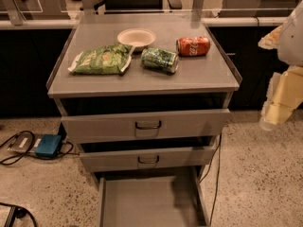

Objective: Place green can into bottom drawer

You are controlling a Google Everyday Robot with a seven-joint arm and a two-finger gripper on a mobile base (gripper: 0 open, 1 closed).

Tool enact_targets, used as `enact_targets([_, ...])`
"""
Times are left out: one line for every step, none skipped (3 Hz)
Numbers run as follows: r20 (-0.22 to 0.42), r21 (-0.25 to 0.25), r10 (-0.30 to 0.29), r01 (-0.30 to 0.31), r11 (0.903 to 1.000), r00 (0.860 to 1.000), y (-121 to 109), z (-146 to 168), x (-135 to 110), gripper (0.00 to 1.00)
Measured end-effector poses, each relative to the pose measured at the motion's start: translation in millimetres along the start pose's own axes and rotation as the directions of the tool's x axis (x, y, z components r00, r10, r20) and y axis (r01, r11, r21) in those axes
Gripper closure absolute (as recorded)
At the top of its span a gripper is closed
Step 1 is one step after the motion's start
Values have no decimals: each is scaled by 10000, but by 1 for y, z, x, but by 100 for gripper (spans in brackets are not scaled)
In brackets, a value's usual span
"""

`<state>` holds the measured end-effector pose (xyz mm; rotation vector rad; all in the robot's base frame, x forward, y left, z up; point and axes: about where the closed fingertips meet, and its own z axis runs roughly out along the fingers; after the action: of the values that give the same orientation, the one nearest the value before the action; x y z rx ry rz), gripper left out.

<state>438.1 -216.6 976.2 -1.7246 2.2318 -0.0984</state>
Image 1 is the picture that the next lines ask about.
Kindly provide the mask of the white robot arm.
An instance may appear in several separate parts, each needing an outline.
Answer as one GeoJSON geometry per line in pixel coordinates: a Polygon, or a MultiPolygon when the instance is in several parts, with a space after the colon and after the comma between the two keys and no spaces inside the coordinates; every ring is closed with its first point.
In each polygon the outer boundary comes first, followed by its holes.
{"type": "Polygon", "coordinates": [[[303,103],[303,1],[281,26],[261,38],[258,46],[275,49],[278,59],[289,65],[286,71],[271,77],[261,110],[259,125],[272,131],[303,103]]]}

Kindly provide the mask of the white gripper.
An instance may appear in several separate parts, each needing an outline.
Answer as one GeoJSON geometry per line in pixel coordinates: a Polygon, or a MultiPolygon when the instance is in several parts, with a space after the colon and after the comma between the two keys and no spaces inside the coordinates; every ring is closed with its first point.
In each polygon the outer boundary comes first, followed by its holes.
{"type": "MultiPolygon", "coordinates": [[[[262,37],[258,46],[277,49],[282,26],[278,26],[262,37]]],[[[282,74],[274,73],[268,88],[269,102],[265,102],[259,120],[265,131],[273,131],[284,124],[303,102],[303,67],[290,66],[282,74]]]]}

